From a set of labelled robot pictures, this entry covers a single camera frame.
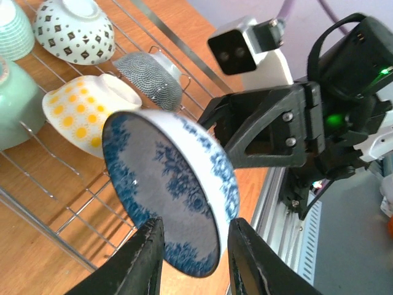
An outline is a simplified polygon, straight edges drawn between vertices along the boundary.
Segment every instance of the bolt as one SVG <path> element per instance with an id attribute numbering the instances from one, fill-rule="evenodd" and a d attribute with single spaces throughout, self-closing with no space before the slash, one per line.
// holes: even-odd
<path id="1" fill-rule="evenodd" d="M 269 25 L 271 25 L 271 26 L 276 26 L 276 25 L 278 25 L 278 22 L 277 22 L 277 19 L 272 19 L 270 22 L 269 22 Z"/>
<path id="2" fill-rule="evenodd" d="M 289 122 L 294 118 L 294 114 L 292 114 L 291 112 L 286 112 L 282 115 L 282 119 L 284 120 L 284 122 Z"/>
<path id="3" fill-rule="evenodd" d="M 235 50 L 235 55 L 236 55 L 238 58 L 244 57 L 245 54 L 246 54 L 246 51 L 245 51 L 244 48 L 242 48 L 242 47 L 236 48 L 236 50 Z"/>
<path id="4" fill-rule="evenodd" d="M 222 61 L 228 61 L 228 60 L 229 60 L 229 54 L 228 54 L 228 52 L 221 52 L 221 53 L 220 53 L 220 59 L 221 59 Z"/>
<path id="5" fill-rule="evenodd" d="M 286 144 L 288 147 L 291 148 L 292 146 L 295 146 L 295 144 L 296 144 L 296 139 L 293 138 L 293 137 L 287 138 L 287 140 L 285 140 L 285 144 Z"/>
<path id="6" fill-rule="evenodd" d="M 293 200 L 293 201 L 292 201 L 292 206 L 293 206 L 294 208 L 298 207 L 299 204 L 300 204 L 299 201 L 296 201 L 296 200 Z"/>

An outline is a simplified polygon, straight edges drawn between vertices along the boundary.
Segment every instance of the bowl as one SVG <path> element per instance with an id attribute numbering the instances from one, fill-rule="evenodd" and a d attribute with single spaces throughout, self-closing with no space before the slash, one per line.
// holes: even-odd
<path id="1" fill-rule="evenodd" d="M 182 101 L 182 73 L 162 52 L 131 52 L 113 62 L 118 71 L 165 111 L 177 111 Z"/>
<path id="2" fill-rule="evenodd" d="M 69 63 L 97 65 L 115 53 L 112 24 L 93 0 L 44 1 L 33 31 L 44 49 Z"/>
<path id="3" fill-rule="evenodd" d="M 206 130 L 173 112 L 116 112 L 103 131 L 105 163 L 139 227 L 161 216 L 165 260 L 193 277 L 216 269 L 239 190 L 226 153 Z"/>
<path id="4" fill-rule="evenodd" d="M 13 0 L 0 0 L 0 56 L 11 61 L 29 54 L 34 47 L 30 21 Z"/>
<path id="5" fill-rule="evenodd" d="M 51 125 L 70 143 L 101 159 L 105 120 L 113 112 L 133 111 L 141 106 L 139 95 L 110 74 L 75 78 L 48 92 L 42 100 Z"/>
<path id="6" fill-rule="evenodd" d="M 43 96 L 44 92 L 24 69 L 0 57 L 0 150 L 30 139 L 20 121 L 34 134 L 44 126 Z"/>

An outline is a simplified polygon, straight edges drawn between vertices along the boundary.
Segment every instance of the red object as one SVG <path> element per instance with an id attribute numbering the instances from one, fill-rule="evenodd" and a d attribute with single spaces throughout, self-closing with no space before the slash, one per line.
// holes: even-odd
<path id="1" fill-rule="evenodd" d="M 387 230 L 389 231 L 391 237 L 393 238 L 393 216 L 387 224 Z"/>

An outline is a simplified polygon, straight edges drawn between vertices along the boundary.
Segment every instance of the wooden table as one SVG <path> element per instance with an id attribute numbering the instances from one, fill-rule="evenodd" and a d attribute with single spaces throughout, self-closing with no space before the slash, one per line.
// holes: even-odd
<path id="1" fill-rule="evenodd" d="M 27 1 L 33 8 L 36 8 L 40 3 L 37 0 Z M 29 18 L 33 18 L 34 11 L 22 0 L 19 2 Z M 113 23 L 126 32 L 140 48 L 148 51 L 152 45 L 156 45 L 155 41 L 130 20 L 119 6 L 126 8 L 127 12 L 132 14 L 140 24 L 147 28 L 150 34 L 155 36 L 180 60 L 209 92 L 214 96 L 223 94 L 223 91 L 129 0 L 117 2 L 100 0 L 97 2 Z M 237 77 L 225 77 L 221 73 L 206 45 L 206 40 L 214 32 L 214 28 L 186 0 L 146 0 L 145 3 L 234 91 L 241 90 Z M 137 50 L 119 30 L 116 32 L 116 40 L 127 52 Z M 77 77 L 79 75 L 77 71 L 82 74 L 100 74 L 100 71 L 94 67 L 75 66 L 76 71 L 51 56 L 38 44 L 36 44 L 33 53 L 34 55 L 28 55 L 18 61 L 18 64 L 24 67 L 46 91 L 61 86 L 62 80 L 68 81 Z M 118 50 L 115 59 L 121 54 Z M 45 68 L 40 60 L 48 64 L 60 78 Z M 100 68 L 103 71 L 115 72 L 109 62 L 101 65 Z M 202 107 L 205 107 L 211 99 L 195 81 L 191 83 L 187 91 Z M 145 104 L 151 106 L 145 97 L 143 100 Z M 184 96 L 183 104 L 195 117 L 200 116 L 202 110 L 190 98 Z M 1 155 L 0 186 L 9 191 L 51 229 L 57 230 L 72 216 L 64 209 L 64 204 L 77 211 L 91 198 L 91 194 L 85 191 L 85 187 L 96 192 L 108 181 L 108 178 L 102 174 L 104 169 L 102 160 L 78 150 L 63 139 L 49 124 L 46 124 L 38 133 L 38 137 L 55 155 L 83 175 L 83 180 L 57 159 L 51 157 L 37 141 L 31 139 L 7 150 L 6 153 L 51 194 L 55 195 L 60 203 L 49 198 L 40 187 Z M 266 172 L 266 169 L 236 171 L 241 193 L 240 215 L 249 221 L 254 212 Z M 111 185 L 108 185 L 99 196 L 118 214 L 127 218 Z M 129 229 L 96 200 L 89 204 L 80 216 L 115 245 L 120 243 Z M 77 218 L 61 232 L 60 236 L 98 266 L 113 252 L 107 243 Z M 3 204 L 0 205 L 0 239 L 1 294 L 62 294 L 89 274 L 80 264 L 72 260 Z M 228 261 L 225 254 L 215 273 L 204 279 L 190 278 L 165 264 L 161 280 L 161 293 L 224 294 L 228 284 Z"/>

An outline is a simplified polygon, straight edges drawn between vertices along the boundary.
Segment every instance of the floral pattern bowl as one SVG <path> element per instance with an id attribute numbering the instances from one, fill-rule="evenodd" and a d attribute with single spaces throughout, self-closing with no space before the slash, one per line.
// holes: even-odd
<path id="1" fill-rule="evenodd" d="M 137 227 L 161 216 L 165 260 L 193 277 L 215 271 L 239 214 L 233 167 L 220 144 L 173 112 L 116 112 L 103 130 L 115 191 Z"/>

